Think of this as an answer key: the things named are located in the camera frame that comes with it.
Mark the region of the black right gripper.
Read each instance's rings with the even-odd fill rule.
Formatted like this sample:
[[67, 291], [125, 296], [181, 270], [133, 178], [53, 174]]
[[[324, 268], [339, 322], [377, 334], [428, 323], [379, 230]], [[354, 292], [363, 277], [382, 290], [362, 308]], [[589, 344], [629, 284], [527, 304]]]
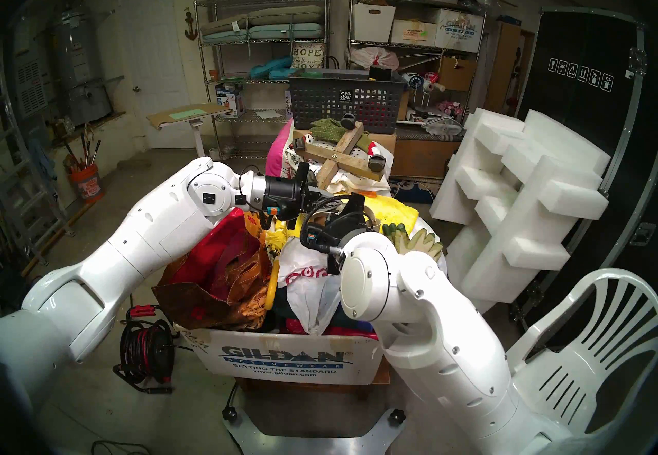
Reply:
[[304, 221], [304, 246], [327, 255], [328, 275], [339, 275], [345, 256], [343, 248], [354, 236], [374, 231], [374, 217], [365, 211], [365, 196], [340, 194], [331, 211], [318, 211], [318, 201]]

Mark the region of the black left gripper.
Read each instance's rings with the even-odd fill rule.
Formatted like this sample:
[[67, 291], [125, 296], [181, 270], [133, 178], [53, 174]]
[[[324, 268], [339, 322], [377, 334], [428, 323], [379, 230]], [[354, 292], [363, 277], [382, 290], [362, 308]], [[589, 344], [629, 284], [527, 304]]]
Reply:
[[323, 201], [318, 211], [331, 211], [336, 195], [317, 188], [315, 173], [301, 162], [292, 179], [264, 177], [264, 230], [273, 218], [280, 222], [296, 221], [300, 213], [309, 213], [315, 203]]

